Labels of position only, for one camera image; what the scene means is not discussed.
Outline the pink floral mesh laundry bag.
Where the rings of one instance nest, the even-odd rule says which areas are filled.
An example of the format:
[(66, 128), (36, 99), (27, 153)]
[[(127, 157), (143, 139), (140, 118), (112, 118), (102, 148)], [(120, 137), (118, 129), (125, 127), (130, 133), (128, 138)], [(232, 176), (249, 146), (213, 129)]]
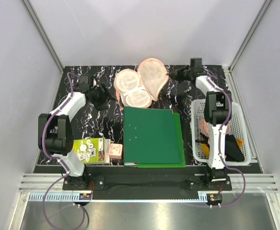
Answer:
[(156, 58), (143, 60), (137, 71), (124, 69), (116, 74), (114, 88), (120, 109), (125, 107), (148, 108), (158, 95), (169, 76), (165, 65)]

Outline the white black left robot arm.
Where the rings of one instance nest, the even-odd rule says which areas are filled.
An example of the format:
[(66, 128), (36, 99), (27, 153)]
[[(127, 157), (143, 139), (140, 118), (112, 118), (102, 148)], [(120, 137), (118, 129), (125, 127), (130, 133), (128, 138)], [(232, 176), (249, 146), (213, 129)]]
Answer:
[(56, 160), (74, 177), (73, 184), (80, 190), (86, 189), (90, 178), (85, 175), (85, 165), (73, 151), (73, 131), (71, 121), (77, 112), (87, 103), (96, 110), (106, 110), (107, 103), (116, 100), (109, 89), (102, 83), (82, 83), (73, 88), (66, 99), (48, 114), (38, 117), (38, 147), (44, 155)]

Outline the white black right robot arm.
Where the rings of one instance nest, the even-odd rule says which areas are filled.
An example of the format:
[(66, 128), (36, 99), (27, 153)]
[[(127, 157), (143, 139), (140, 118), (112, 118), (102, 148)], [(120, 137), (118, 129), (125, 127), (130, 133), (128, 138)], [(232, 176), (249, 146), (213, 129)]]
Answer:
[(217, 86), (203, 67), (184, 67), (168, 74), (176, 81), (190, 81), (205, 95), (204, 119), (209, 127), (209, 150), (204, 176), (205, 187), (214, 190), (227, 178), (225, 136), (232, 113), (232, 100)]

